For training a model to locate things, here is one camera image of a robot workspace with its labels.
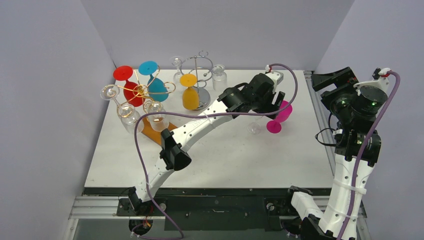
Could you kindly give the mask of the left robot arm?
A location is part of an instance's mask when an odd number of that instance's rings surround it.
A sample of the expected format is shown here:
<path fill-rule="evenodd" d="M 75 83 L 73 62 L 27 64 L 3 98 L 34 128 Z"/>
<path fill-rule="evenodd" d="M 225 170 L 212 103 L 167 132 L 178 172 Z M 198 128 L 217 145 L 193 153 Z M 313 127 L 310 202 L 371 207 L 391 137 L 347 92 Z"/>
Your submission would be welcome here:
<path fill-rule="evenodd" d="M 149 201 L 175 171 L 186 168 L 192 159 L 189 149 L 218 126 L 238 116 L 267 116 L 275 119 L 285 93 L 276 92 L 284 75 L 278 71 L 259 73 L 249 83 L 228 87 L 201 114 L 181 127 L 160 133 L 161 151 L 155 165 L 145 170 L 145 179 L 128 191 L 129 208 L 136 215 L 149 209 Z"/>

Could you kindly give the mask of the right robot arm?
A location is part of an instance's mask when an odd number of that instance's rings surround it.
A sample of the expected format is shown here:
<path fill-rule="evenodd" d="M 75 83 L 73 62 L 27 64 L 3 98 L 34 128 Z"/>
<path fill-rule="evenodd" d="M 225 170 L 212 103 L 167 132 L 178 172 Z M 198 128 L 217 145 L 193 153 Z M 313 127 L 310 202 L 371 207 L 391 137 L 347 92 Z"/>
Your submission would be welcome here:
<path fill-rule="evenodd" d="M 334 137 L 334 179 L 325 210 L 306 189 L 291 187 L 283 209 L 298 213 L 298 229 L 289 232 L 302 240 L 355 240 L 367 180 L 378 161 L 382 141 L 376 131 L 380 108 L 389 99 L 389 69 L 377 68 L 369 81 L 360 82 L 349 67 L 313 74 L 311 85 L 321 102 L 337 118 Z"/>

